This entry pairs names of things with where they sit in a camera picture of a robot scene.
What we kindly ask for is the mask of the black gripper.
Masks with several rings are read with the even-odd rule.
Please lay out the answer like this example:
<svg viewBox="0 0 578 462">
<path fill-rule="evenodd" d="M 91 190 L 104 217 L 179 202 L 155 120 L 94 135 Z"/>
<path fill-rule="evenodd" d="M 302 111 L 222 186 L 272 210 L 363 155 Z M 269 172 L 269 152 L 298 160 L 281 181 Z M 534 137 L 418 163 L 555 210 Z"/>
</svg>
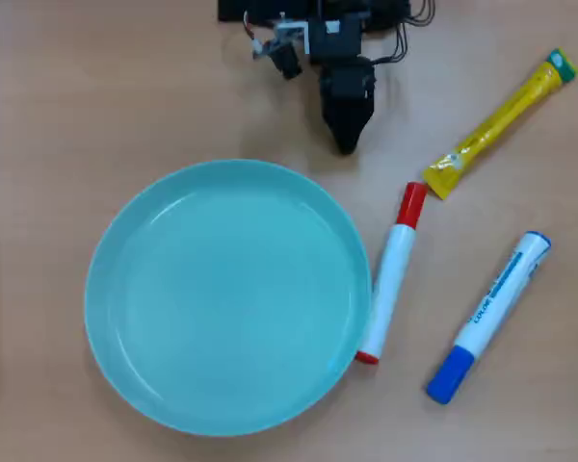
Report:
<svg viewBox="0 0 578 462">
<path fill-rule="evenodd" d="M 362 131 L 371 119 L 375 102 L 367 98 L 375 88 L 375 69 L 368 59 L 324 64 L 320 87 L 326 96 L 322 116 L 341 154 L 355 152 Z"/>
</svg>

